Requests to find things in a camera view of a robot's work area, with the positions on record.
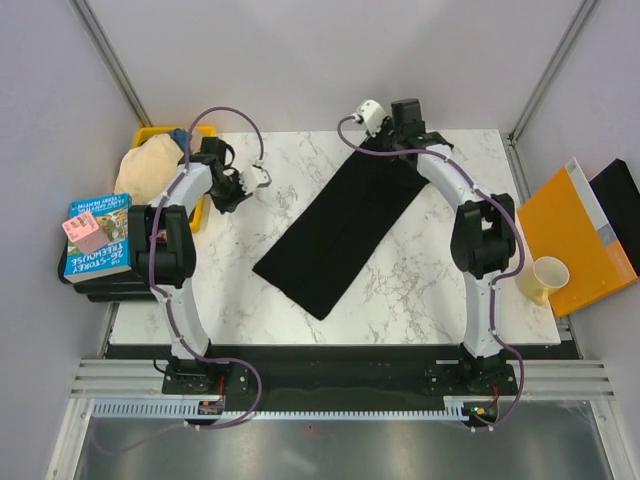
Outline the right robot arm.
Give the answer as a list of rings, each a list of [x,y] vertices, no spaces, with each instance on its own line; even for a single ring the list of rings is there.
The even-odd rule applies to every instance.
[[[467,392],[483,392],[494,381],[492,367],[502,362],[496,339],[500,289],[497,285],[518,246],[515,205],[507,194],[488,194],[454,159],[454,146],[438,132],[427,132],[416,99],[396,101],[392,113],[374,100],[357,109],[371,137],[383,135],[384,148],[397,152],[429,181],[455,213],[450,253],[463,273],[466,328],[461,349],[466,361],[458,381]]]

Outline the black t shirt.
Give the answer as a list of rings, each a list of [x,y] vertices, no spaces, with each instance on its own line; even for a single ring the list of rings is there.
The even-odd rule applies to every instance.
[[[324,320],[426,184],[402,160],[351,154],[254,273]]]

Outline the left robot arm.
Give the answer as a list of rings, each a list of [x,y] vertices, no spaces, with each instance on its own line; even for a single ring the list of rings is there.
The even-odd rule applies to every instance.
[[[178,165],[174,177],[151,202],[128,211],[131,266],[165,311],[172,356],[194,360],[184,379],[198,393],[215,389],[220,371],[203,359],[210,340],[193,294],[197,254],[189,218],[204,195],[222,214],[234,212],[250,197],[242,175],[232,166],[234,159],[229,144],[205,137],[201,150]]]

